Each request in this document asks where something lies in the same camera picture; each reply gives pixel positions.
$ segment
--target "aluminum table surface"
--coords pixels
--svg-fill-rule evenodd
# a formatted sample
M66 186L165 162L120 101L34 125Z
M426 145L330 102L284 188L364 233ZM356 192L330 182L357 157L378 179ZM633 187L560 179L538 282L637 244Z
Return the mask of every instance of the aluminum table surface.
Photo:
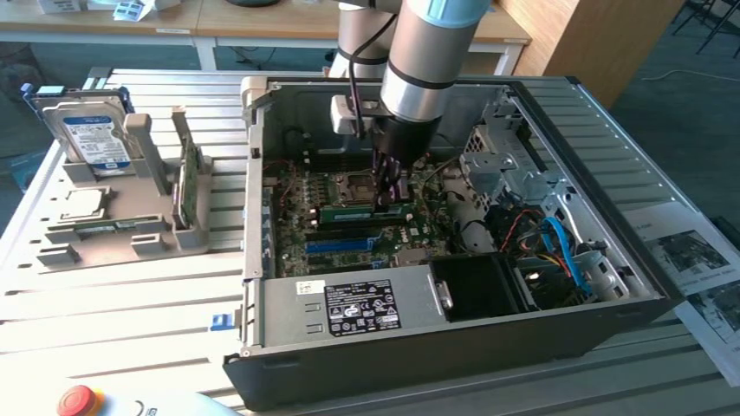
M214 159L210 250L149 263L29 273L45 212L68 187L53 145L0 240L2 374L44 368L48 376L90 386L197 391L248 414L213 359L222 352L213 351L213 338L236 335L206 328L210 315L234 310L241 297L248 138L240 80L249 74L116 69L104 81L108 87L125 85L136 111L152 115L164 158L178 155L169 108L188 107L196 143ZM690 206L577 86L562 78L521 80L621 209L672 199ZM576 360L264 414L304 413L740 414L740 394L668 314Z

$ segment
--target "gray carpet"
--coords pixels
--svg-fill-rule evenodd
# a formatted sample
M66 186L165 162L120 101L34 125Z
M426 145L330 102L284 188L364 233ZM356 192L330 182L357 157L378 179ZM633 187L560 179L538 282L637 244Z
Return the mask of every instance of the gray carpet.
M718 35L702 54L693 54L706 33L692 22L678 36L662 36L612 113L706 214L725 216L740 227L740 183L733 180L740 158L740 83L694 75L640 81L677 68L740 76L740 60L732 59L737 37ZM49 82L68 87L81 86L93 66L197 69L196 51L189 47L37 44L33 53ZM260 63L270 53L272 49L261 48L246 55ZM277 49L261 68L316 71L326 65L324 53L322 49ZM226 48L217 48L216 58L220 69L256 69L237 63ZM6 177L6 156L42 149L49 143L48 131L29 109L0 95L0 231L21 197Z
M697 21L676 36L673 29L610 112L704 213L721 215L740 228L740 82L688 74L640 80L672 69L740 78L740 59L732 59L740 37L717 35L696 55L709 29Z

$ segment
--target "power supply label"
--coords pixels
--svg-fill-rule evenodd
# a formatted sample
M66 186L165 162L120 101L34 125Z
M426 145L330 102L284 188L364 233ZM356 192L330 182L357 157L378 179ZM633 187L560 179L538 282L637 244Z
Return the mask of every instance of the power supply label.
M64 123L84 161L92 167L109 170L130 165L126 148L117 137L120 133L113 120L106 115L65 117Z
M324 287L328 332L333 336L401 328L389 280Z

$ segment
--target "red button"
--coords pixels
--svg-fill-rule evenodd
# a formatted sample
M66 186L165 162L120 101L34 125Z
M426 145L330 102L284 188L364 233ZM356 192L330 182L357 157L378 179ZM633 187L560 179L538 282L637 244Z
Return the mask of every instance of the red button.
M56 404L58 416L84 416L94 407L94 392L86 386L74 386Z

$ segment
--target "circuit board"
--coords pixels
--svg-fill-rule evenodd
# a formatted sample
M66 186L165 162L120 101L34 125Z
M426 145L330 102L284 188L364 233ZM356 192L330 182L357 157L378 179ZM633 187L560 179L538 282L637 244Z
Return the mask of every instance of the circuit board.
M197 207L197 147L192 139L188 137L182 160L178 171L177 192L174 198L174 210L172 217L176 222L178 230L185 230L190 227L196 219Z
M352 208L356 212L362 205L348 205L346 200L341 203L330 202L340 200L336 189L329 186L328 192L320 194L312 184L328 183L341 184L341 180L357 176L358 172L308 172L301 166L294 166L294 172L282 169L277 180L269 180L274 186L276 195L284 195L276 202L274 220L274 251L276 251L276 277L309 276L342 271L372 270L388 267L402 267L416 265L424 259L448 254L446 236L440 233L430 221L432 215L437 221L448 221L444 206L430 206L426 211L422 203L422 180L433 172L434 166L426 165L414 170L406 177L409 199L400 205L404 221L378 227L364 227L370 232L369 237L360 241L358 250L328 250L312 252L310 235L316 227L310 223L310 213L317 205L324 204L325 211L337 211ZM366 184L361 178L354 178L357 194L368 192ZM353 236L352 228L332 231L336 235Z

